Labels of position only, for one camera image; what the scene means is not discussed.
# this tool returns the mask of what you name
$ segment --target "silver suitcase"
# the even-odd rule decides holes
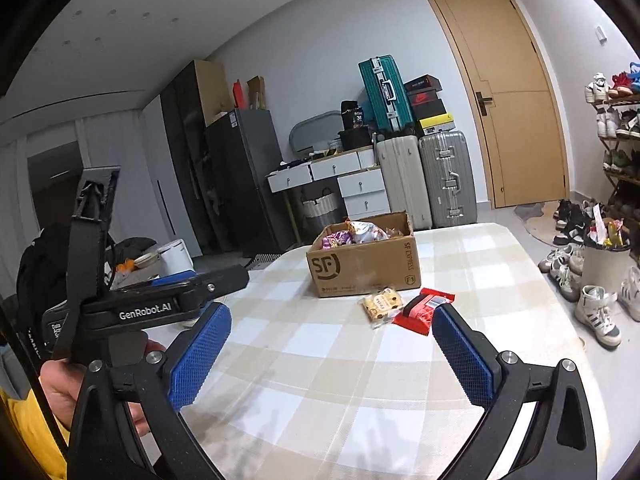
[[[420,139],[420,156],[436,227],[475,224],[476,188],[462,132],[439,132]]]
[[[431,207],[414,136],[396,137],[376,144],[389,207],[406,211],[416,230],[431,229]]]

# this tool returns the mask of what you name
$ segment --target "sf express box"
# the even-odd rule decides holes
[[[382,230],[397,229],[404,236],[324,250],[322,238],[346,230],[347,224],[325,227],[306,254],[318,296],[369,294],[386,286],[395,290],[419,288],[418,251],[406,212],[372,216],[360,221],[373,222]]]

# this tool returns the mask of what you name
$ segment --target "desk leg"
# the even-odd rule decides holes
[[[287,206],[287,213],[289,213],[289,220],[291,220],[291,225],[293,227],[293,234],[296,235],[296,241],[298,242],[298,246],[302,245],[302,240],[300,238],[300,232],[298,231],[298,225],[296,224],[296,218],[293,216],[293,209],[291,208],[291,202],[289,201],[289,191],[284,190],[284,203]]]

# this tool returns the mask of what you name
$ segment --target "trash can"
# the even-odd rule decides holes
[[[342,207],[337,193],[325,188],[323,195],[315,200],[302,202],[302,214],[306,219],[306,227],[310,236],[318,236],[322,229],[342,221]]]
[[[626,270],[633,263],[629,257],[631,244],[623,233],[623,245],[605,248],[596,244],[588,236],[584,237],[584,267],[582,285],[597,285],[611,294],[620,290]]]

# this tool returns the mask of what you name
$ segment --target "screw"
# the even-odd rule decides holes
[[[91,361],[89,363],[89,371],[98,372],[102,368],[102,361],[100,359],[96,359],[95,361]]]
[[[515,354],[515,352],[512,352],[511,350],[502,352],[500,354],[500,357],[508,365],[513,365],[518,362],[518,356]]]
[[[571,359],[563,359],[562,368],[564,368],[567,372],[573,372],[575,370],[575,363],[571,361]]]
[[[154,350],[153,352],[149,352],[146,355],[146,362],[149,364],[156,364],[162,360],[162,352],[159,350]]]

